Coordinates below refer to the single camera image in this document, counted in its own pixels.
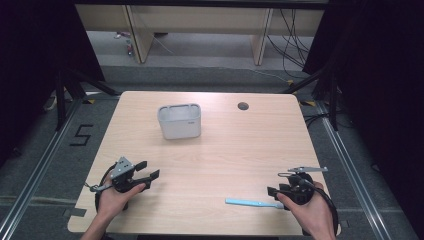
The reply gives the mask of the aluminium floor rail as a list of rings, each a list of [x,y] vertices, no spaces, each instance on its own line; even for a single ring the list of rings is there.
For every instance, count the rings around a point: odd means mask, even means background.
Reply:
[[[14,200],[12,207],[9,209],[7,215],[2,220],[0,224],[0,240],[10,240],[13,236],[15,229],[19,225],[35,191],[38,189],[38,186],[46,174],[52,162],[53,156],[63,141],[64,136],[68,131],[69,125],[71,124],[74,115],[80,108],[81,104],[81,100],[74,100],[70,104],[68,110],[66,111],[66,119],[64,120],[64,123],[53,134],[53,137],[51,138],[46,150],[43,152],[43,155],[35,166],[35,169],[32,171],[23,190]]]
[[[330,137],[330,140],[335,148],[335,151],[338,155],[343,168],[347,174],[347,177],[352,185],[352,188],[357,196],[357,199],[361,205],[362,210],[371,226],[371,229],[374,232],[374,235],[377,240],[392,240],[391,234],[389,233],[387,226],[377,209],[374,201],[371,198],[363,180],[361,179],[353,160],[348,153],[348,150],[342,141],[340,134],[333,127],[333,124],[330,122],[329,117],[323,119],[324,127],[327,131],[327,134]]]

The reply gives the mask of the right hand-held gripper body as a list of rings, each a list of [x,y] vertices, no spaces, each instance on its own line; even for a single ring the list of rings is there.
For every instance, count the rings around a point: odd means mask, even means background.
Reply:
[[[315,192],[318,192],[326,202],[329,202],[328,195],[313,184],[313,179],[309,175],[309,172],[326,172],[327,170],[327,167],[301,166],[278,173],[279,177],[286,177],[288,179],[288,184],[279,185],[278,192],[286,195],[298,205],[308,203]]]

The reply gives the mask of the dark curtain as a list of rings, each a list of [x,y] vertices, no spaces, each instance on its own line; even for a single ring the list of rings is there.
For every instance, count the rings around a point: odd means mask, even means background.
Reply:
[[[69,69],[104,79],[73,0],[0,0],[0,167]]]
[[[424,239],[424,0],[328,0],[304,71],[324,66],[360,10],[338,85],[373,160]]]

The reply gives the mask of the black metal stand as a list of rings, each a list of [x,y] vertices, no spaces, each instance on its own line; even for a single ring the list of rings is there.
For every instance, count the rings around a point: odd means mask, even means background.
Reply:
[[[290,86],[288,89],[283,90],[282,94],[292,94],[314,81],[316,81],[316,85],[312,92],[312,96],[315,100],[323,100],[325,97],[328,97],[329,121],[333,130],[337,131],[337,67],[334,64],[326,63],[317,72],[299,83]]]
[[[80,71],[70,68],[62,68],[57,71],[55,78],[55,92],[57,101],[57,126],[56,130],[60,130],[67,120],[67,110],[65,105],[65,92],[68,92],[73,100],[83,100],[87,94],[81,83],[86,82],[111,96],[119,96],[120,92],[108,87],[101,81],[83,74]]]

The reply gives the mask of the person's right hand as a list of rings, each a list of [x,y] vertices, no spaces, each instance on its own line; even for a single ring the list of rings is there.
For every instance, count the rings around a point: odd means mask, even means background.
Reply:
[[[296,204],[282,193],[278,193],[277,198],[314,240],[336,240],[332,212],[318,192],[315,192],[312,199],[304,205]]]

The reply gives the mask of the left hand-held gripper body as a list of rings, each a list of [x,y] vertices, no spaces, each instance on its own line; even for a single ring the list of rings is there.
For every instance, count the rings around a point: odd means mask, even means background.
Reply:
[[[113,187],[120,193],[125,193],[133,187],[144,183],[147,178],[133,179],[135,165],[132,164],[127,158],[121,157],[117,162],[110,174]]]

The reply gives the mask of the light blue toothbrush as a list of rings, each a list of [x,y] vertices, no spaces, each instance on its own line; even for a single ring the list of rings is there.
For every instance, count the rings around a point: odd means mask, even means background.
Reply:
[[[240,206],[271,207],[276,209],[284,209],[284,205],[282,203],[266,203],[266,202],[243,200],[243,199],[226,198],[225,203],[232,204],[232,205],[240,205]]]

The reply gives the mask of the person's left hand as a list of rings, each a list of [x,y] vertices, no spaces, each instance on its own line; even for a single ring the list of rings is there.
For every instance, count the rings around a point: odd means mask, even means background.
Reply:
[[[126,203],[145,189],[144,183],[138,184],[128,192],[118,192],[113,187],[101,193],[96,218],[102,221],[111,221],[120,214]]]

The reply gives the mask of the white plastic container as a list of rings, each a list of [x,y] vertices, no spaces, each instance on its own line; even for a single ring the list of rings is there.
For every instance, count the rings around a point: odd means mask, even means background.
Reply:
[[[201,135],[201,107],[198,104],[166,105],[158,109],[157,119],[167,140]]]

